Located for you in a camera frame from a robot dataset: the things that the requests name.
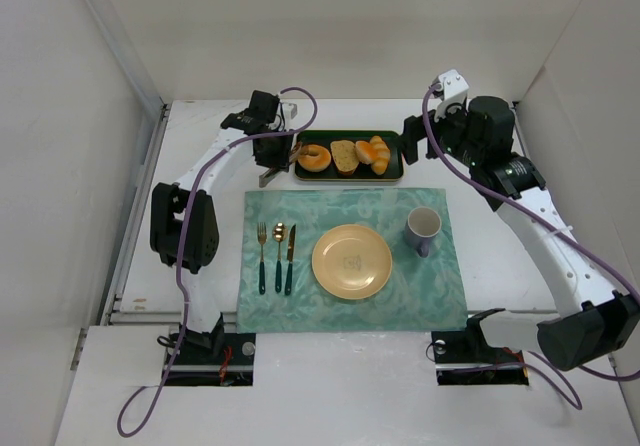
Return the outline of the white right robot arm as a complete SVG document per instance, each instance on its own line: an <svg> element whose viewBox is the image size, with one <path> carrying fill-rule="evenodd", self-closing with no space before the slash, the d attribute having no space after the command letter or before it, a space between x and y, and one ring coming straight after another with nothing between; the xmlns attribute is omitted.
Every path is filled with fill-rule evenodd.
<svg viewBox="0 0 640 446"><path fill-rule="evenodd" d="M471 350L527 350L560 371L598 376L590 363L620 350L639 323L639 293L612 266L581 246L554 206L532 161L513 152L515 116L494 96L451 96L432 85L424 98L435 109L404 121L401 152L417 160L417 144L480 194L513 231L542 275L556 306L553 315L495 308L474 315L463 336Z"/></svg>

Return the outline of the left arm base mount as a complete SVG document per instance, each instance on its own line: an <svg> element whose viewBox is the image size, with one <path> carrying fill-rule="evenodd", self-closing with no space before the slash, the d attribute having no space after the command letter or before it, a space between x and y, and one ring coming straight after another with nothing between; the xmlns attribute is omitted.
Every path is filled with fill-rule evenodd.
<svg viewBox="0 0 640 446"><path fill-rule="evenodd" d="M225 334L219 353L185 341L166 385L170 387L245 387L254 380L255 334Z"/></svg>

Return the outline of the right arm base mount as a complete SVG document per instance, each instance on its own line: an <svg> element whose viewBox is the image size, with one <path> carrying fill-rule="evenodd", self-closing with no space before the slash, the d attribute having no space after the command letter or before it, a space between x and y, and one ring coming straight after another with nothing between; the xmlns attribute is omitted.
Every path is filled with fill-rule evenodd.
<svg viewBox="0 0 640 446"><path fill-rule="evenodd" d="M439 386L529 385L521 351L488 346L467 331L432 332L426 354Z"/></svg>

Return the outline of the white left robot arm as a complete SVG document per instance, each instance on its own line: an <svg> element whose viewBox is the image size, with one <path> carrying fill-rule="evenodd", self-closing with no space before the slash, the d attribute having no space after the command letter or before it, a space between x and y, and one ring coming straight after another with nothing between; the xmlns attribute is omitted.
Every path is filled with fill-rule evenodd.
<svg viewBox="0 0 640 446"><path fill-rule="evenodd" d="M249 161L266 169L260 186L289 169L293 138L274 134L287 130L296 114L295 105L254 91L244 110L222 121L211 146L187 173L172 183L160 182L152 190L150 246L163 264L181 266L189 303L182 321L184 341L195 347L217 353L223 344L222 313L196 281L220 243L214 198Z"/></svg>

